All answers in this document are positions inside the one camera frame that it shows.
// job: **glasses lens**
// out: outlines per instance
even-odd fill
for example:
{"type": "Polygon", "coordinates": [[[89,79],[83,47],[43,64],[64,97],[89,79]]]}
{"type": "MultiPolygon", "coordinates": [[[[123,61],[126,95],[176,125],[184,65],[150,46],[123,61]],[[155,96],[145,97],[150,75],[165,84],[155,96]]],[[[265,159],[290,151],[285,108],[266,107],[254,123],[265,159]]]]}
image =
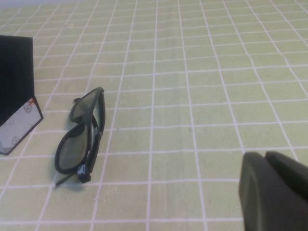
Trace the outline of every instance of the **glasses lens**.
{"type": "Polygon", "coordinates": [[[64,170],[76,167],[86,154],[88,128],[78,125],[75,129],[74,136],[67,138],[60,150],[59,165],[64,170]]]}
{"type": "Polygon", "coordinates": [[[84,97],[83,99],[79,100],[76,103],[76,106],[75,106],[74,111],[73,111],[73,119],[81,116],[82,114],[84,114],[89,109],[89,107],[93,103],[95,95],[96,95],[96,91],[93,91],[90,94],[88,94],[86,97],[84,97]]]}

